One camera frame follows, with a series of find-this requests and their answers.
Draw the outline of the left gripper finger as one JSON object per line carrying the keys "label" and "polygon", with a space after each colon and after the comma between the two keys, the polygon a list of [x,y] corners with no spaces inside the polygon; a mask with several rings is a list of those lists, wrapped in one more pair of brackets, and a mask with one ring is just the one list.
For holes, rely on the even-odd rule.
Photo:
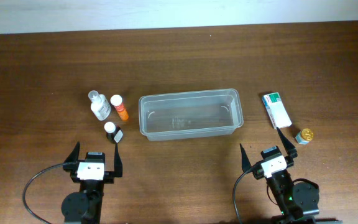
{"label": "left gripper finger", "polygon": [[67,162],[76,162],[78,160],[79,153],[80,153],[80,142],[77,142],[74,149],[67,157]]}
{"label": "left gripper finger", "polygon": [[114,148],[114,171],[122,172],[122,161],[119,155],[118,144],[115,144],[115,148]]}

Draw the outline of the white spray bottle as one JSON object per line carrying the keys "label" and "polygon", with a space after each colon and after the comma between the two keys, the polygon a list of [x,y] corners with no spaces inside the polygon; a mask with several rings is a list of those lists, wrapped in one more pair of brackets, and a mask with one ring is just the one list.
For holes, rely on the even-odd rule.
{"label": "white spray bottle", "polygon": [[99,94],[96,90],[88,93],[91,100],[91,110],[98,120],[104,121],[111,113],[111,105],[104,94]]}

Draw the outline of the white green medicine box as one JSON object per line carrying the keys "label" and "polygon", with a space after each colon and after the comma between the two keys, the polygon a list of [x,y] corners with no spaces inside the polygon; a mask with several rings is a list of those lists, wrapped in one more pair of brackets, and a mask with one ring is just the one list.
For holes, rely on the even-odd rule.
{"label": "white green medicine box", "polygon": [[282,98],[278,92],[264,95],[262,101],[274,129],[287,128],[292,125],[292,121],[289,118],[283,105]]}

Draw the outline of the orange tablet tube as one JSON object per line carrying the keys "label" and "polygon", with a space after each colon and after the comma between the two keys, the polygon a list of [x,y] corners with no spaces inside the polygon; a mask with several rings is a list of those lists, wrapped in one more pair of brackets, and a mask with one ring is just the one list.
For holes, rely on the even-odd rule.
{"label": "orange tablet tube", "polygon": [[129,119],[129,115],[128,115],[127,110],[124,106],[122,96],[121,95],[113,95],[110,98],[110,102],[113,105],[113,107],[116,109],[119,117],[123,121],[127,121]]}

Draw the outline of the dark bottle white cap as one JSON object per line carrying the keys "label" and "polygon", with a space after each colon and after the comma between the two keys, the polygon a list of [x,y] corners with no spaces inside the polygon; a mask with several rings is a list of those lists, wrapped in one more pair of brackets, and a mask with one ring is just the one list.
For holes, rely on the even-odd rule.
{"label": "dark bottle white cap", "polygon": [[105,123],[104,130],[106,132],[107,139],[114,144],[118,144],[124,137],[122,129],[113,122]]}

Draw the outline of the small jar gold lid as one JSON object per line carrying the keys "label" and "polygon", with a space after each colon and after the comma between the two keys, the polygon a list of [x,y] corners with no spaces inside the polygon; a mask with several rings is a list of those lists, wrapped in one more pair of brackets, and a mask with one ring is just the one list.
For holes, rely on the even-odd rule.
{"label": "small jar gold lid", "polygon": [[295,137],[297,143],[303,145],[308,144],[313,138],[314,132],[309,128],[302,129]]}

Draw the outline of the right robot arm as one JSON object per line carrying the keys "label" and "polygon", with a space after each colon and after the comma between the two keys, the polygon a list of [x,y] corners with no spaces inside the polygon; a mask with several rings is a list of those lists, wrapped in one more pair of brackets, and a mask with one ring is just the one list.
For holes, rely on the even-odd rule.
{"label": "right robot arm", "polygon": [[280,215],[271,218],[271,223],[342,223],[342,220],[335,218],[316,218],[319,214],[319,185],[308,179],[291,178],[288,168],[294,165],[294,158],[298,156],[297,150],[280,129],[277,129],[277,133],[287,152],[286,156],[281,153],[278,146],[273,146],[262,151],[262,160],[252,165],[244,147],[240,146],[243,173],[236,180],[232,190],[232,201],[239,222],[242,220],[236,205],[237,185],[245,175],[252,174],[257,180],[266,180],[267,194],[272,194],[269,199],[281,211]]}

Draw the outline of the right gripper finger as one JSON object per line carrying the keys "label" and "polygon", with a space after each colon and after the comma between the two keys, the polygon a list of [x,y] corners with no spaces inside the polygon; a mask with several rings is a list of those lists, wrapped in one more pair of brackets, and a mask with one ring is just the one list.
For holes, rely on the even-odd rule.
{"label": "right gripper finger", "polygon": [[252,171],[252,165],[242,144],[240,144],[240,150],[241,150],[242,171],[243,173],[249,173]]}
{"label": "right gripper finger", "polygon": [[279,128],[276,128],[276,130],[287,154],[296,154],[296,147],[284,136]]}

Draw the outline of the clear plastic container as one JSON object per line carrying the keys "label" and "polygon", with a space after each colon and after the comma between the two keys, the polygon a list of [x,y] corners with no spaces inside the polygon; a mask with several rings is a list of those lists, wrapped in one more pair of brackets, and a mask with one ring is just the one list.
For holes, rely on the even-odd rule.
{"label": "clear plastic container", "polygon": [[230,135],[243,124],[241,101],[233,88],[139,99],[139,128],[149,141]]}

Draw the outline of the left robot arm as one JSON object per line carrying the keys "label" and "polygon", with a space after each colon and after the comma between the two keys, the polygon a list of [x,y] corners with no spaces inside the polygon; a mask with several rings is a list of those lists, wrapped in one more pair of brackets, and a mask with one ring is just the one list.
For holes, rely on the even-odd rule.
{"label": "left robot arm", "polygon": [[103,152],[87,152],[85,159],[79,159],[80,143],[77,143],[65,159],[63,170],[70,174],[80,189],[65,197],[61,211],[65,223],[99,223],[104,197],[104,186],[113,184],[123,175],[123,164],[118,145],[114,145],[114,170],[107,171],[106,155]]}

